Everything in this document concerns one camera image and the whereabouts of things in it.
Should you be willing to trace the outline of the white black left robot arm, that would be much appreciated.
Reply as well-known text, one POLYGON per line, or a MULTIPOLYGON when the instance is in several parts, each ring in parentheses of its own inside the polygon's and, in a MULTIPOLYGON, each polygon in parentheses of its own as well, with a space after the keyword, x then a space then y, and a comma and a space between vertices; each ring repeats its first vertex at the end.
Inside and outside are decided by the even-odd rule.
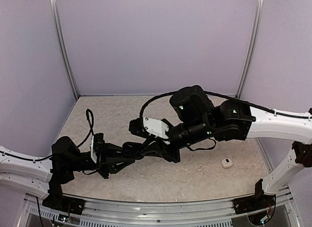
POLYGON ((68 206, 62 185, 74 180, 74 172, 94 172, 107 179, 135 159, 126 156, 119 146, 108 144, 95 136, 91 139, 90 151, 81 152, 68 137, 58 139, 47 157, 35 157, 0 148, 0 183, 36 196, 48 198, 55 208, 68 206))

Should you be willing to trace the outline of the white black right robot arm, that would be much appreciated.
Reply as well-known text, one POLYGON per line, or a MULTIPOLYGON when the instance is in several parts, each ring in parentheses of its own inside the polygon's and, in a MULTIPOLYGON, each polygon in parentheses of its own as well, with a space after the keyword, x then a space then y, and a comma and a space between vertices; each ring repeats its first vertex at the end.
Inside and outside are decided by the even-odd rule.
POLYGON ((247 101, 224 96, 221 105, 214 106, 211 92, 199 85, 168 92, 169 103, 180 124, 171 126, 164 120, 144 117, 139 113, 139 125, 148 138, 160 140, 163 149, 177 152, 206 139, 214 141, 277 138, 291 140, 286 158, 255 186, 249 199, 253 209, 260 209, 294 175, 312 165, 312 114, 278 111, 247 101))

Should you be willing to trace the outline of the black oval charging case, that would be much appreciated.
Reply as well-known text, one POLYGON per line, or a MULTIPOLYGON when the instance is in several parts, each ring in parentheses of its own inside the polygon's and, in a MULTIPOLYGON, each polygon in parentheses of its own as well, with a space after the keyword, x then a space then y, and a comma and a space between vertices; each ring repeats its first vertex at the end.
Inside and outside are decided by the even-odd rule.
POLYGON ((121 154, 126 158, 133 158, 135 160, 141 160, 144 156, 141 155, 142 144, 135 142, 125 142, 122 145, 121 154))

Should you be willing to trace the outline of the white earbud charging case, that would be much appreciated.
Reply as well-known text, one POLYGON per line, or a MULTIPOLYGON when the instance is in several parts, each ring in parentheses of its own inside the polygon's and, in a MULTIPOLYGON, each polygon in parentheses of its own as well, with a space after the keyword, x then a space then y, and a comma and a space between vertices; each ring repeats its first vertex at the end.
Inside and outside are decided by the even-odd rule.
POLYGON ((233 166, 233 161, 230 158, 226 158, 221 161, 221 165, 223 168, 230 168, 233 166))

